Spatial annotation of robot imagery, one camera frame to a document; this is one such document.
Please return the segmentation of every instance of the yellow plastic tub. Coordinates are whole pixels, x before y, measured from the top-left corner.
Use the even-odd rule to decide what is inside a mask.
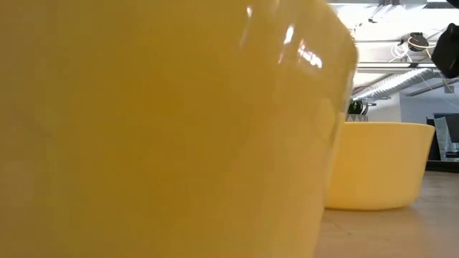
[[[345,123],[326,207],[378,210],[420,193],[435,128],[411,123]]]
[[[1,258],[311,257],[356,66],[325,1],[0,17]]]

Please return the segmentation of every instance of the yellow container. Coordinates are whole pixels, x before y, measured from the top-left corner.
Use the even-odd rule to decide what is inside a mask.
[[[344,123],[326,207],[378,210],[420,193],[435,128],[411,123]]]
[[[356,63],[325,1],[0,17],[0,257],[310,257]]]

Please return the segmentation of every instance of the wall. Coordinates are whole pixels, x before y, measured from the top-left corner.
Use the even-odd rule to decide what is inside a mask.
[[[376,106],[369,107],[367,113],[371,122],[401,122],[402,112],[400,109],[399,93],[390,96],[390,100],[377,100]]]
[[[425,124],[425,118],[433,118],[434,113],[459,113],[459,97],[448,99],[404,97],[400,104],[402,121],[409,123]]]

